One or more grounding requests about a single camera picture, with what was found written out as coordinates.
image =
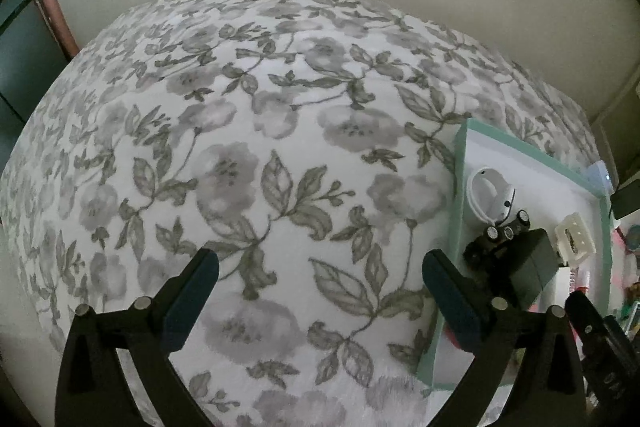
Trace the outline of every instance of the floral bedspread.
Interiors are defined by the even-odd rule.
[[[385,4],[161,0],[49,89],[0,216],[59,351],[79,303],[128,307],[206,246],[220,281],[171,360],[215,425],[423,426],[437,406],[411,376],[434,316],[420,264],[446,245],[469,116],[572,168],[597,158],[571,99]]]

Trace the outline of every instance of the gray leaf print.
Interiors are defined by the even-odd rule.
[[[158,178],[162,179],[169,172],[169,167],[171,167],[173,153],[169,147],[165,147],[164,151],[162,151],[162,155],[158,160]]]
[[[195,399],[204,398],[209,394],[209,381],[211,380],[211,372],[205,371],[191,377],[189,381],[189,393]]]
[[[316,385],[331,380],[338,373],[339,365],[337,351],[330,352],[324,359],[320,360],[316,368]]]
[[[415,292],[400,288],[380,300],[380,315],[382,317],[395,317],[399,313],[407,312],[409,320],[414,321],[422,315],[424,305],[422,291]]]
[[[244,74],[240,77],[240,87],[247,94],[253,94],[258,90],[258,81],[252,74]]]
[[[145,225],[138,214],[131,217],[128,229],[131,248],[133,249],[136,259],[140,262],[142,254],[145,253]]]
[[[306,339],[309,343],[326,351],[327,349],[337,349],[344,341],[344,337],[337,331],[329,331],[324,329],[324,322],[316,321],[306,332]]]
[[[322,178],[326,173],[326,165],[321,167],[313,167],[305,172],[298,183],[298,190],[296,192],[296,199],[301,201],[309,196],[313,196],[322,185]]]
[[[356,264],[367,256],[367,253],[371,250],[372,242],[373,232],[371,227],[363,227],[353,234],[353,240],[351,241],[351,260],[353,264]]]
[[[398,362],[403,363],[411,372],[415,372],[415,368],[420,362],[420,357],[428,349],[431,337],[418,330],[414,336],[413,346],[403,346],[402,344],[387,344],[389,353]]]
[[[418,149],[418,169],[424,167],[429,163],[431,159],[431,152],[425,143],[420,149]]]
[[[282,377],[300,374],[299,370],[289,363],[279,362],[277,360],[258,362],[254,367],[247,367],[246,371],[252,378],[258,379],[267,377],[271,383],[277,385],[281,389],[287,388],[287,383]]]
[[[156,198],[158,201],[172,200],[174,206],[181,206],[187,198],[187,193],[198,186],[198,180],[188,182],[168,180],[160,185]]]
[[[442,114],[442,110],[444,109],[444,106],[447,103],[446,96],[441,90],[439,90],[437,87],[434,87],[434,86],[431,86],[429,88],[429,94],[431,96],[431,102],[433,103],[433,107],[438,113]]]
[[[356,62],[362,62],[367,66],[373,66],[373,59],[359,45],[352,44],[351,49],[349,50],[349,54],[351,55],[351,58],[353,58],[353,60],[355,60]]]
[[[349,219],[356,227],[366,227],[369,221],[364,216],[364,207],[361,204],[354,206],[349,211]]]
[[[369,286],[371,286],[373,293],[380,295],[380,290],[382,290],[382,285],[388,275],[389,272],[382,261],[382,249],[380,245],[373,245],[367,257],[367,264],[364,270],[364,277],[367,279]]]
[[[396,86],[396,89],[398,90],[398,93],[400,93],[402,103],[404,103],[406,108],[409,109],[412,113],[416,114],[420,118],[424,118],[425,120],[431,120],[435,122],[440,121],[440,117],[438,116],[436,110],[427,99],[424,99],[419,94],[414,93],[406,87]]]
[[[392,357],[403,363],[411,373],[415,372],[422,351],[417,351],[413,346],[403,346],[402,344],[387,344],[387,346]]]
[[[396,82],[399,82],[404,77],[401,68],[393,64],[377,64],[374,69],[383,76],[390,76]]]
[[[312,204],[297,204],[289,219],[299,227],[311,229],[309,237],[314,241],[322,241],[333,228],[329,214]]]
[[[314,268],[316,286],[326,299],[350,315],[373,315],[373,304],[362,282],[324,261],[309,261]]]
[[[138,191],[147,198],[156,191],[156,173],[144,158],[133,159],[133,181]]]
[[[358,227],[346,227],[345,229],[340,230],[340,232],[336,233],[335,235],[332,235],[331,241],[348,241],[355,235],[358,230]]]
[[[437,138],[430,138],[428,143],[433,155],[453,174],[456,171],[456,158],[453,153]]]
[[[124,227],[122,227],[122,231],[115,245],[116,250],[119,250],[127,244],[127,237],[129,237],[129,221],[125,222]]]
[[[373,360],[367,350],[355,341],[342,348],[342,367],[362,387],[368,387],[373,377]]]
[[[238,271],[244,281],[242,296],[247,300],[257,299],[258,290],[278,281],[275,272],[264,271],[263,263],[264,252],[260,247],[249,247],[244,250]]]
[[[274,150],[271,151],[271,159],[262,170],[260,186],[267,203],[280,215],[283,215],[289,206],[293,181],[289,171]]]
[[[160,225],[156,225],[156,239],[166,251],[174,251],[174,235]]]
[[[504,108],[504,115],[506,117],[507,127],[515,135],[516,138],[522,138],[522,120],[517,112],[509,105]]]
[[[251,222],[244,216],[221,217],[207,211],[207,209],[201,206],[198,206],[198,209],[207,224],[211,227],[211,230],[225,239],[240,241],[241,243],[252,243],[258,238],[257,235],[255,235],[255,230]]]

